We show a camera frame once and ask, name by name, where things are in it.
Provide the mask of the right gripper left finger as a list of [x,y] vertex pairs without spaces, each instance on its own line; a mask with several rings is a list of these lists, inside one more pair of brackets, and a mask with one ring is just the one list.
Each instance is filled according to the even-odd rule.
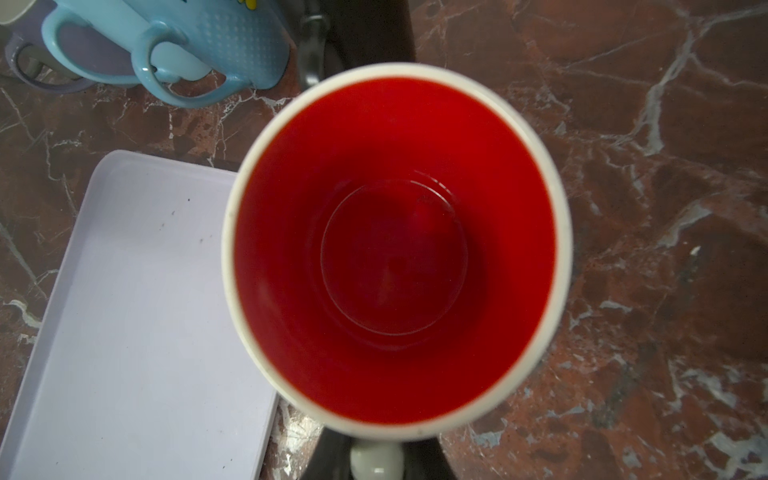
[[324,428],[300,480],[351,480],[353,438]]

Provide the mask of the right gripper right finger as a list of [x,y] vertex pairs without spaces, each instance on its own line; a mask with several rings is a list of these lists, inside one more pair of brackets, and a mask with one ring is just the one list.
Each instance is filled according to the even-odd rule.
[[437,437],[405,442],[404,480],[456,480]]

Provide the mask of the cream white mug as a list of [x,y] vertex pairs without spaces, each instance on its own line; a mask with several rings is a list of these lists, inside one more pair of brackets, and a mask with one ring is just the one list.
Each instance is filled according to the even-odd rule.
[[355,68],[263,129],[222,231],[232,320],[276,390],[353,438],[352,479],[504,402],[573,265],[558,169],[507,101],[417,63]]

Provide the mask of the light blue mug front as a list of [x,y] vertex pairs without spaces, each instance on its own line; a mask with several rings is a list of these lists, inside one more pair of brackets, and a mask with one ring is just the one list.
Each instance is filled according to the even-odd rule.
[[67,69],[97,83],[133,87],[131,53],[149,23],[125,1],[34,1],[40,37]]

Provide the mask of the lilac purple mug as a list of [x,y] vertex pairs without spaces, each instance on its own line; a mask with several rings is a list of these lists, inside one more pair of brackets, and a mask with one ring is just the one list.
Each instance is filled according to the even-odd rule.
[[[47,49],[42,23],[56,8],[54,1],[1,0],[1,53],[16,77],[38,90],[69,94],[94,85],[61,64]],[[63,53],[78,65],[106,75],[132,72],[130,55],[91,27],[68,24],[59,32]]]

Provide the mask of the black mug white rim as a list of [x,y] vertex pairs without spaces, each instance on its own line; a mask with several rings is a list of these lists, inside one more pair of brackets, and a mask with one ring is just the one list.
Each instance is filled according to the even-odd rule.
[[415,41],[406,1],[304,3],[297,45],[301,89],[307,90],[342,71],[415,60]]

